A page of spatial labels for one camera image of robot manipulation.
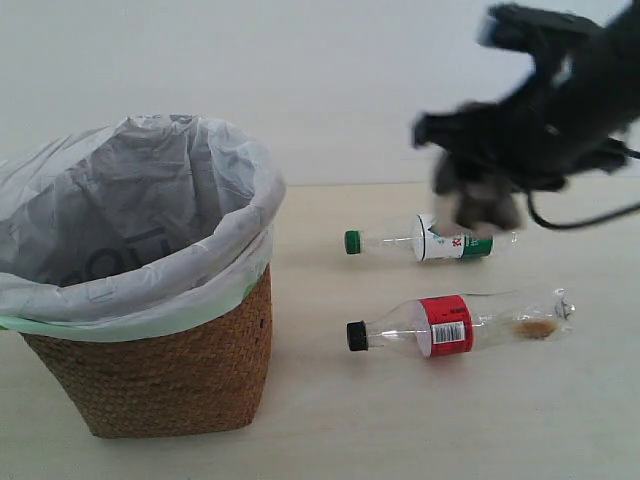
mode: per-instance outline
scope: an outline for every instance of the bottle cap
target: bottle cap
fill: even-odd
[[[347,323],[347,343],[352,352],[369,350],[367,326],[364,322]]]
[[[349,230],[344,234],[344,249],[347,255],[358,255],[362,252],[360,245],[360,232],[358,230]]]

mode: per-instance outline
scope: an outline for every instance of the table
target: table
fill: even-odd
[[[571,220],[632,200],[639,185],[584,178],[540,209]],[[638,478],[638,219],[562,234],[529,225],[512,255],[473,263],[344,254],[345,229],[428,202],[421,184],[289,189],[272,268],[272,364],[241,431],[93,438],[20,337],[3,332],[0,478]],[[569,337],[439,361],[346,345],[347,322],[405,300],[539,284],[566,288],[576,304]]]

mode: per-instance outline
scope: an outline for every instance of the red label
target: red label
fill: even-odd
[[[466,353],[473,348],[473,324],[459,295],[420,300],[431,328],[431,356]]]

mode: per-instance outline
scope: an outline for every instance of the clear plastic bottle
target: clear plastic bottle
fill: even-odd
[[[351,351],[387,347],[436,357],[558,338],[570,331],[575,307],[562,289],[544,297],[525,290],[410,300],[371,323],[347,324],[347,341]]]
[[[445,258],[479,258],[511,251],[517,242],[515,232],[488,239],[462,234],[441,237],[433,231],[435,218],[429,214],[401,218],[379,229],[349,230],[344,234],[348,255],[413,256],[419,262]]]

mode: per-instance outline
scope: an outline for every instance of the plastic bottle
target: plastic bottle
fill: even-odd
[[[441,237],[433,231],[434,223],[432,215],[420,214],[413,219],[397,219],[379,229],[349,230],[344,234],[345,250],[348,255],[412,255],[419,262],[428,262],[506,253],[515,247],[518,239],[515,232],[488,239],[476,239],[468,234]]]
[[[569,317],[575,307],[566,302],[564,290],[540,300],[531,301],[531,297],[516,291],[411,300],[379,320],[347,324],[349,349],[388,347],[436,357],[551,339],[570,331]]]

